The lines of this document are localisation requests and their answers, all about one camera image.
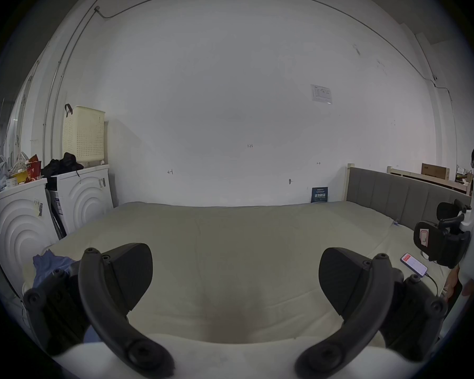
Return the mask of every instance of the laundry basket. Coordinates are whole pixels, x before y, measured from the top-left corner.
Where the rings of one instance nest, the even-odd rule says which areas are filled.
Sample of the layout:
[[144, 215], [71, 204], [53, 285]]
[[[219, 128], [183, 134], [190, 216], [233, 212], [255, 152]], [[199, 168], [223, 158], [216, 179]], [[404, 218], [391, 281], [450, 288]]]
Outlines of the laundry basket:
[[69, 152], [79, 162], [103, 160], [104, 111], [66, 105], [63, 121], [63, 153]]

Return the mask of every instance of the washing machine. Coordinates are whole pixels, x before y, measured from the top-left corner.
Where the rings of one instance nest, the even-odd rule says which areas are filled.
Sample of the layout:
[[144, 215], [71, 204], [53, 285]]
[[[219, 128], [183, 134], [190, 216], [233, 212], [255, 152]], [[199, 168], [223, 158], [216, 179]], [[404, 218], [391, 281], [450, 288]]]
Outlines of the washing machine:
[[108, 169], [105, 164], [51, 177], [56, 179], [51, 202], [67, 234], [113, 209]]
[[42, 178], [0, 192], [0, 267], [19, 298], [23, 265], [58, 241], [46, 183]]

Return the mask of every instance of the smartphone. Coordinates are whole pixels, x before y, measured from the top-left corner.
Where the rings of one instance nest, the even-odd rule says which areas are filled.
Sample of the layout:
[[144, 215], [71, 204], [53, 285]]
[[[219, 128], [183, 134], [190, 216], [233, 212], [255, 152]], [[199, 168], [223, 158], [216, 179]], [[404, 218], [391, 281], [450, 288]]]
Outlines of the smartphone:
[[400, 259], [405, 265], [412, 269], [420, 277], [423, 277], [427, 273], [427, 267], [419, 262], [416, 258], [411, 256], [409, 253], [405, 253]]

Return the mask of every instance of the gray upholstered headboard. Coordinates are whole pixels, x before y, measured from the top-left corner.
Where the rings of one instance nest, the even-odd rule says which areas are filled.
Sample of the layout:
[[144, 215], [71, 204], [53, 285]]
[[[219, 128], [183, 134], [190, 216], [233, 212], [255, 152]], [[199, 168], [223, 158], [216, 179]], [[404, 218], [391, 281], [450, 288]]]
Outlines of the gray upholstered headboard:
[[437, 223], [440, 202], [471, 202], [468, 195], [425, 181], [356, 167], [348, 172], [347, 201], [372, 208], [410, 229], [420, 220]]

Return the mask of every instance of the beige mattress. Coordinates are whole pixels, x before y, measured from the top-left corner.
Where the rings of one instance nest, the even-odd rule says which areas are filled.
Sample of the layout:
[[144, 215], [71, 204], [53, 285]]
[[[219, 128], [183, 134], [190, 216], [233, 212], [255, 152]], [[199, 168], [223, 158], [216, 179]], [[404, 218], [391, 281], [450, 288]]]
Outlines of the beige mattress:
[[[170, 334], [217, 343], [256, 343], [298, 336], [325, 338], [342, 319], [324, 296], [318, 266], [328, 247], [368, 257], [379, 252], [405, 276], [406, 253], [428, 266], [441, 289], [449, 270], [424, 260], [412, 230], [353, 202], [263, 207], [195, 208], [122, 205], [49, 247], [80, 260], [84, 249], [101, 252], [146, 243], [153, 277], [128, 314], [146, 335]], [[24, 269], [25, 287], [35, 276]], [[428, 279], [423, 281], [435, 291]]]

